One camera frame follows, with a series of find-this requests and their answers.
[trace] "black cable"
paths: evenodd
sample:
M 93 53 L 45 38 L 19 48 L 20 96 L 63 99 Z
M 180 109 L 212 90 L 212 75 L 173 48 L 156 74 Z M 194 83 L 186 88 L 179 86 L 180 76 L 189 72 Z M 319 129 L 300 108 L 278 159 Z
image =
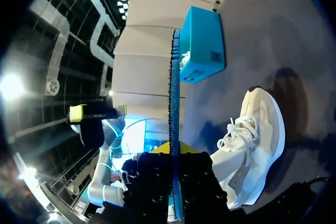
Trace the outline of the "black cable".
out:
M 311 186 L 312 184 L 315 184 L 316 182 L 328 182 L 328 178 L 319 177 L 319 178 L 312 179 L 311 181 L 308 182 L 308 185 Z

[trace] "sneaker sole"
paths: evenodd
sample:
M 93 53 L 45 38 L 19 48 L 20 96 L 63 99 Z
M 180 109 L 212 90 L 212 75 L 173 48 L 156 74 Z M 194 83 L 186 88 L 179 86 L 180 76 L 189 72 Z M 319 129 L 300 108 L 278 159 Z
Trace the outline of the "sneaker sole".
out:
M 271 168 L 272 164 L 282 155 L 284 148 L 285 148 L 285 137 L 286 137 L 286 133 L 285 133 L 285 124 L 284 124 L 284 119 L 282 118 L 282 114 L 279 108 L 278 103 L 276 102 L 276 100 L 270 95 L 270 93 L 265 90 L 267 92 L 267 94 L 270 96 L 276 113 L 277 113 L 277 117 L 278 117 L 278 121 L 279 121 L 279 143 L 278 143 L 278 147 L 274 153 L 273 158 L 271 159 L 271 162 L 268 164 L 268 166 L 266 167 L 266 172 L 263 175 L 263 177 L 260 178 L 259 183 L 257 184 L 256 189 L 253 191 L 253 193 L 248 197 L 248 199 L 244 202 L 243 205 L 253 205 L 258 198 L 260 197 L 261 193 L 263 192 L 263 189 L 265 187 L 266 184 L 266 177 L 268 174 L 269 169 Z

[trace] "shoelace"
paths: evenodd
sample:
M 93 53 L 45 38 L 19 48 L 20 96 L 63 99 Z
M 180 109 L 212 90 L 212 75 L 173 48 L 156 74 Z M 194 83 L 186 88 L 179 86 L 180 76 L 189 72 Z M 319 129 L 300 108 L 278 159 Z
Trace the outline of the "shoelace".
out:
M 190 51 L 186 52 L 185 54 L 182 54 L 183 58 L 180 62 L 180 70 L 183 69 L 183 67 L 187 64 L 187 62 L 190 60 Z
M 245 167 L 249 166 L 251 152 L 254 149 L 253 141 L 258 138 L 257 127 L 257 122 L 252 116 L 241 116 L 237 118 L 235 122 L 233 122 L 233 119 L 231 118 L 231 123 L 227 125 L 226 135 L 217 142 L 218 149 L 223 148 L 225 151 L 230 151 L 246 147 Z M 234 144 L 236 138 L 243 140 L 244 145 Z

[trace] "ceiling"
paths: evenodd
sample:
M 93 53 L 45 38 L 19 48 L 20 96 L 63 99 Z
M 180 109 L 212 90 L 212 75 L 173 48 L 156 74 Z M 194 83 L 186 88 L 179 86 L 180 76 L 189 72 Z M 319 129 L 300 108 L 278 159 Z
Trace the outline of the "ceiling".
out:
M 48 0 L 67 19 L 70 36 L 62 54 L 59 92 L 45 95 L 46 75 L 60 31 L 34 12 L 24 14 L 5 58 L 4 76 L 14 75 L 24 93 L 5 101 L 5 130 L 14 152 L 37 169 L 38 178 L 53 184 L 72 164 L 82 159 L 71 172 L 55 184 L 55 190 L 69 204 L 67 181 L 94 154 L 80 142 L 79 135 L 65 122 L 70 105 L 100 103 L 100 84 L 104 63 L 90 50 L 90 39 L 100 14 L 91 0 Z M 129 0 L 100 0 L 116 28 L 123 30 Z M 118 38 L 104 25 L 98 46 L 111 58 Z M 111 87 L 113 68 L 108 67 L 107 88 Z

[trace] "qr code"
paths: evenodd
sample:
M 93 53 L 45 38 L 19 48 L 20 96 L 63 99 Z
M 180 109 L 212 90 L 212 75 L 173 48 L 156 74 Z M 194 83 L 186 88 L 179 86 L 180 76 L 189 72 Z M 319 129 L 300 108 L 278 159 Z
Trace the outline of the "qr code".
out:
M 222 55 L 219 52 L 211 51 L 211 61 L 222 63 Z

